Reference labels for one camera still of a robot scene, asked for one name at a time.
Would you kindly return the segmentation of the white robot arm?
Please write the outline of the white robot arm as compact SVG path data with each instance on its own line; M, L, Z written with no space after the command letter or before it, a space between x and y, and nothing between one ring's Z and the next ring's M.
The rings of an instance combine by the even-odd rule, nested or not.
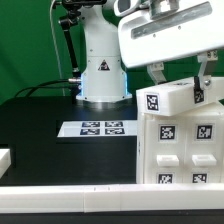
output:
M224 48L224 0L107 0L83 6L87 66L80 99L130 97L123 67L136 68Z

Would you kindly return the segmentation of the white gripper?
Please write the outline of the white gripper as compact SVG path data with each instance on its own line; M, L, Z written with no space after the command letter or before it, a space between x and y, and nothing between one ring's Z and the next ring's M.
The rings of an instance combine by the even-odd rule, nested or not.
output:
M194 102L202 103L224 48L224 0L179 0L176 12L154 20L148 9L135 11L120 20L118 36L125 66L148 65L155 84L166 82L162 62L199 54Z

